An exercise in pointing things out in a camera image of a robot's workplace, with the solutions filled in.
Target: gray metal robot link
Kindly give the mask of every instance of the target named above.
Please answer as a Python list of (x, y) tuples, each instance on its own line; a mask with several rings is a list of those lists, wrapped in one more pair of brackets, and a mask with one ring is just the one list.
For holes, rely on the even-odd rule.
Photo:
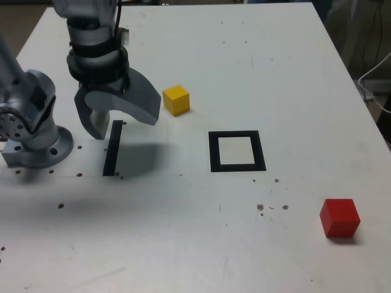
[(119, 28), (121, 1), (53, 0), (53, 4), (57, 14), (67, 19), (72, 47), (67, 63), (79, 81), (75, 104), (86, 131), (104, 139), (110, 110), (154, 125), (161, 97), (148, 79), (129, 67), (123, 46), (129, 31)]
[(56, 88), (45, 74), (24, 72), (0, 36), (0, 133), (8, 166), (44, 168), (66, 158), (72, 135), (53, 120)]

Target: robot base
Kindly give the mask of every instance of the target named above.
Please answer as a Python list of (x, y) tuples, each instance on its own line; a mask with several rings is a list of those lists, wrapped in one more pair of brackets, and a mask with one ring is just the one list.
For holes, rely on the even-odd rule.
[(73, 149), (72, 134), (57, 126), (59, 139), (47, 148), (27, 150), (21, 143), (8, 140), (2, 156), (9, 167), (46, 168), (64, 160)]

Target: white cable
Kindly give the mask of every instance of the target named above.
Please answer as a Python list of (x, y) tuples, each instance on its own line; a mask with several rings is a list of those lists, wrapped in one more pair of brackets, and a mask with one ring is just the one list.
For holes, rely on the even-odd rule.
[(373, 101), (375, 101), (375, 103), (380, 107), (380, 109), (382, 109), (384, 112), (387, 112), (387, 113), (389, 113), (389, 114), (391, 114), (391, 111), (385, 110), (385, 109), (379, 104), (379, 102), (377, 101), (376, 97), (375, 97), (370, 91), (368, 91), (368, 90), (361, 84), (361, 82), (362, 82), (362, 79), (363, 79), (364, 77), (366, 77), (368, 74), (370, 74), (373, 70), (377, 69), (377, 67), (379, 67), (379, 66), (380, 66), (384, 61), (386, 61), (390, 56), (391, 56), (391, 52), (389, 52), (389, 54), (388, 54), (383, 60), (381, 60), (380, 63), (377, 64), (377, 66), (373, 67), (370, 71), (368, 71), (368, 72), (365, 73), (363, 76), (361, 76), (361, 77), (359, 78), (359, 81), (358, 81), (358, 83), (359, 83), (359, 85), (361, 86), (361, 88), (362, 88), (366, 93), (369, 93), (369, 94), (372, 95)]

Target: black cable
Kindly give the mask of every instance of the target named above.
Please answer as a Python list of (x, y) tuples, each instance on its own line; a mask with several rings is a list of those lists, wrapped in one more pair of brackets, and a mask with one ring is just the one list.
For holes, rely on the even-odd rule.
[(379, 57), (381, 42), (383, 41), (383, 20), (381, 19), (381, 9), (382, 9), (382, 7), (383, 7), (384, 1), (385, 1), (385, 0), (383, 0), (383, 1), (381, 2), (380, 8), (379, 8), (380, 40), (379, 40), (379, 44), (378, 44), (378, 50), (376, 51), (376, 55), (375, 55), (375, 61), (373, 62), (372, 68), (375, 67), (376, 64), (378, 63), (378, 57)]
[[(382, 42), (382, 38), (383, 38), (383, 31), (382, 31), (382, 19), (381, 19), (381, 7), (384, 3), (384, 0), (382, 0), (381, 2), (379, 2), (378, 6), (376, 7), (376, 10), (375, 10), (375, 13), (373, 14), (373, 19), (372, 19), (372, 24), (371, 24), (371, 28), (368, 32), (368, 35), (367, 35), (367, 39), (365, 40), (365, 45), (364, 45), (364, 48), (362, 50), (362, 56), (361, 56), (361, 61), (362, 61), (362, 69), (363, 69), (363, 72), (366, 73), (367, 70), (366, 70), (366, 66), (365, 66), (365, 52), (367, 50), (367, 46), (368, 46), (368, 41), (369, 41), (369, 38), (370, 36), (372, 35), (372, 32), (373, 32), (373, 29), (375, 27), (375, 21), (376, 21), (376, 15), (377, 13), (379, 12), (379, 17), (380, 17), (380, 41), (379, 41), (379, 44), (378, 44), (378, 49), (377, 49), (377, 52), (376, 52), (376, 55), (375, 55), (375, 64), (372, 66), (375, 67), (376, 65), (376, 62), (377, 62), (377, 59), (378, 59), (378, 55), (379, 55), (379, 50), (380, 50), (380, 45), (381, 45), (381, 42)], [(362, 80), (362, 83), (365, 87), (365, 78)], [(367, 99), (367, 95), (365, 93), (364, 90), (362, 90), (362, 93), (364, 94), (364, 102), (365, 104), (367, 105), (367, 107), (369, 106), (368, 104), (368, 99)]]
[(120, 26), (121, 10), (122, 10), (122, 0), (119, 0), (118, 1), (117, 20), (115, 21), (115, 28), (114, 28), (115, 38), (117, 38), (118, 28)]

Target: black square outline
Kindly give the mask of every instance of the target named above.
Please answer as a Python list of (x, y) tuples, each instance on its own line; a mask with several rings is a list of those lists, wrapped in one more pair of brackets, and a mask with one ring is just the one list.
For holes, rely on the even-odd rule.
[[(250, 137), (254, 164), (229, 164), (222, 165), (220, 162), (220, 137)], [(211, 172), (248, 172), (266, 171), (265, 159), (263, 158), (259, 132), (254, 131), (210, 131), (209, 132), (209, 153)]]

